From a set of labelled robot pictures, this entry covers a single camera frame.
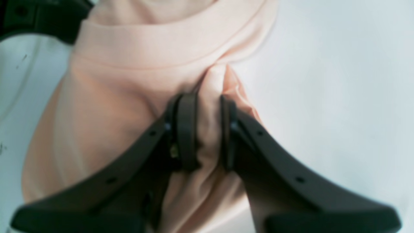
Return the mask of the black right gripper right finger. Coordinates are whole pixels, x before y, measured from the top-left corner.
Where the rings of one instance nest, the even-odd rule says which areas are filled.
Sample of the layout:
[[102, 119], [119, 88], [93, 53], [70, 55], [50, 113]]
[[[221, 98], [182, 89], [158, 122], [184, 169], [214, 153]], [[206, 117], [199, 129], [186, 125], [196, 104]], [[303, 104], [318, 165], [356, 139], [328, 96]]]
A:
[[290, 155], [253, 117], [220, 97], [221, 161], [245, 187], [258, 233], [396, 233], [395, 209], [329, 181]]

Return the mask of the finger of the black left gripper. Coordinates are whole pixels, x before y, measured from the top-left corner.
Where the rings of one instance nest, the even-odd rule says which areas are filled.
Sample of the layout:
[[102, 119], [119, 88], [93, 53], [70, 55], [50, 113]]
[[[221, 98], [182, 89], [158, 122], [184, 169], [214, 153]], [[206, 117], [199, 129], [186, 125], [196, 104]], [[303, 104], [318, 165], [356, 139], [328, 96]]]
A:
[[93, 7], [90, 0], [2, 0], [0, 40], [38, 34], [73, 45]]

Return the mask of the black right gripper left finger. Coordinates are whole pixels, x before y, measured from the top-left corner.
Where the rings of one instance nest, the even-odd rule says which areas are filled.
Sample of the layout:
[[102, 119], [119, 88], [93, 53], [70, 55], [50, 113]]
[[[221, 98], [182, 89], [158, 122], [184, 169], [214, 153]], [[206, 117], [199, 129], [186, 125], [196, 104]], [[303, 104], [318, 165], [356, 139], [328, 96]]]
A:
[[17, 209], [19, 233], [149, 233], [174, 171], [199, 168], [197, 94], [179, 94], [114, 162], [88, 179]]

